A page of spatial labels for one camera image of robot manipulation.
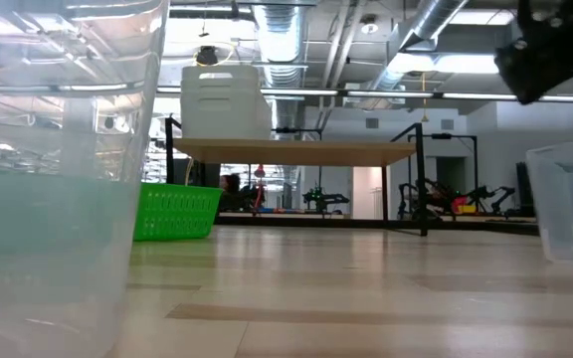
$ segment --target green basket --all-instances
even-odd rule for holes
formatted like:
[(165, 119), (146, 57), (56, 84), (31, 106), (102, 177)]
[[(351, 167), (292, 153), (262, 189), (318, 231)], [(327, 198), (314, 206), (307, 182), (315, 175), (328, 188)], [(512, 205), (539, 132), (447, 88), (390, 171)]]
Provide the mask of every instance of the green basket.
[(135, 241), (202, 239), (214, 224), (222, 189), (146, 184), (140, 189)]

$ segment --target plastic container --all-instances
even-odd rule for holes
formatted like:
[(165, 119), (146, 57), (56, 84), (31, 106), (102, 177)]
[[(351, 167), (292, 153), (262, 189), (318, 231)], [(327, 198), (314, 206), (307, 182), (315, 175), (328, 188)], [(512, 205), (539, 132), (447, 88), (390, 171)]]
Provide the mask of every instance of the plastic container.
[(573, 262), (573, 143), (531, 150), (527, 166), (545, 255)]
[(271, 139), (272, 112), (256, 68), (186, 67), (181, 86), (184, 138)]
[(167, 3), (0, 1), (0, 357), (113, 345)]
[(211, 233), (222, 189), (142, 184), (135, 241), (202, 239)]

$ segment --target floor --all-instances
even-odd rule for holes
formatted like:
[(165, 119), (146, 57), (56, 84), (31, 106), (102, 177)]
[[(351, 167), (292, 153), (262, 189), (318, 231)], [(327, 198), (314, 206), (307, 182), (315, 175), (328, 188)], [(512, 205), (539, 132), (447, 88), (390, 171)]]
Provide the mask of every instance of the floor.
[(486, 232), (216, 228), (136, 244), (110, 358), (573, 358), (573, 266)]

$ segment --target white box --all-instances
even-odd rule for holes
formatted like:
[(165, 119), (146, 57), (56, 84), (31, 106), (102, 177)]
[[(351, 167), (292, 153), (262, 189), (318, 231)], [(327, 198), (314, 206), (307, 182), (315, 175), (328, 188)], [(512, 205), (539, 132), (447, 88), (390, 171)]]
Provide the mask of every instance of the white box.
[(186, 67), (181, 87), (184, 138), (271, 139), (272, 112), (256, 68)]
[(545, 256), (573, 262), (573, 143), (527, 152)]

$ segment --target clear plastic bin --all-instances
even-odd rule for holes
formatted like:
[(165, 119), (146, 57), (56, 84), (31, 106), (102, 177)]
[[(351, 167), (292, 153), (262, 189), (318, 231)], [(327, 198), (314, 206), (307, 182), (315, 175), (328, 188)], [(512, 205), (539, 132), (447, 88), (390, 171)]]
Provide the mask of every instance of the clear plastic bin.
[(114, 342), (167, 7), (0, 1), (0, 357)]
[(573, 143), (527, 152), (543, 249), (554, 262), (573, 262)]

